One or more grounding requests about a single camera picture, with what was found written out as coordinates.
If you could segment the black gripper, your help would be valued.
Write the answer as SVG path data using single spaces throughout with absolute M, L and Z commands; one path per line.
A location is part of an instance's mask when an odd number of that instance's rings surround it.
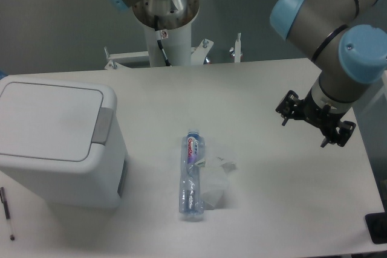
M 320 108 L 312 96 L 306 96 L 300 103 L 299 96 L 292 90 L 286 93 L 275 111 L 283 118 L 282 126 L 289 120 L 299 120 L 301 111 L 302 119 L 320 129 L 324 136 L 321 147 L 327 144 L 344 147 L 356 128 L 356 124 L 352 121 L 341 121 L 346 112 L 337 113 L 329 104 L 324 104 Z

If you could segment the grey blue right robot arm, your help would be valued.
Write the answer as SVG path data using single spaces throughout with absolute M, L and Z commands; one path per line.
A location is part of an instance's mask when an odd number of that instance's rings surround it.
M 380 0 L 278 0 L 270 24 L 320 69 L 305 98 L 288 91 L 276 108 L 285 121 L 318 128 L 323 144 L 344 146 L 356 125 L 344 115 L 386 70 L 386 33 L 351 26 Z

